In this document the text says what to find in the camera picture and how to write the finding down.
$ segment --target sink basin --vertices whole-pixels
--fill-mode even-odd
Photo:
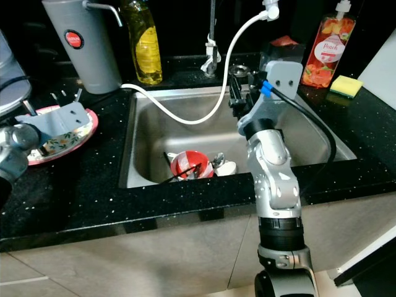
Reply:
[[[174,114],[193,120],[209,113],[220,90],[220,87],[190,88],[153,91],[151,94]],[[247,87],[244,86],[243,93],[246,92]],[[236,162],[238,173],[249,172],[246,166],[247,141],[236,130],[237,119],[232,116],[228,99],[226,92],[219,110],[208,121],[187,126],[168,117],[142,94],[133,94],[120,186],[148,186],[171,177],[164,152],[197,150],[207,154],[210,160],[218,152],[223,152],[227,160]],[[295,100],[313,112],[299,96]],[[283,131],[292,166],[326,161],[327,139],[299,111],[287,105],[276,128]],[[337,143],[335,161],[356,158],[336,135],[334,137]]]

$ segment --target pink plate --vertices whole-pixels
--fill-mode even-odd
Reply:
[[[49,113],[50,111],[56,110],[59,105],[49,106],[36,110],[38,114]],[[27,157],[29,166],[42,164],[55,159],[65,156],[68,153],[73,152],[81,145],[86,143],[89,138],[95,133],[98,127],[98,116],[88,108],[86,109],[90,122],[85,126],[79,127],[78,129],[50,139],[44,144],[44,148],[47,150],[47,156],[41,156],[38,150],[32,150],[30,155]]]

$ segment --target gray container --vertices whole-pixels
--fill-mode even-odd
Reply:
[[[25,72],[12,54],[0,30],[0,85],[20,76],[25,76]],[[30,95],[31,89],[32,86],[28,80],[21,80],[0,91],[0,116],[18,108],[21,102]]]
[[[52,24],[62,41],[85,89],[92,94],[116,90],[121,85],[116,60],[101,17],[95,8],[116,10],[83,0],[43,0]]]

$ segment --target hand soap bottle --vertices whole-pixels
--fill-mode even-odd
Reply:
[[[160,49],[153,17],[146,0],[121,0],[121,14],[129,29],[132,58],[140,82],[162,81]]]
[[[325,15],[304,68],[301,83],[327,88],[351,36],[355,20],[349,15],[349,0],[337,4],[336,13]]]

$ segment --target black backsplash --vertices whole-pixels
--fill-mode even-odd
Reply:
[[[119,6],[119,0],[103,2]],[[205,54],[210,0],[189,2],[188,7],[185,0],[148,3],[157,27],[161,56]],[[289,35],[307,44],[307,58],[322,16],[333,12],[337,3],[338,0],[280,0],[280,18],[252,25],[238,41],[234,53],[258,52],[264,43]],[[240,26],[261,9],[261,0],[217,0],[215,39],[221,54],[226,53]],[[384,20],[392,20],[390,13],[383,9],[380,14],[373,14],[367,1],[352,1],[350,14],[357,17],[358,23],[338,67],[339,74],[357,76],[366,67],[394,28],[384,25]],[[103,15],[121,72],[133,74],[127,28],[119,28],[110,13]],[[59,65],[70,64],[40,0],[2,3],[0,28],[28,74],[55,78],[61,73]],[[368,36],[375,37],[371,46],[367,46]]]

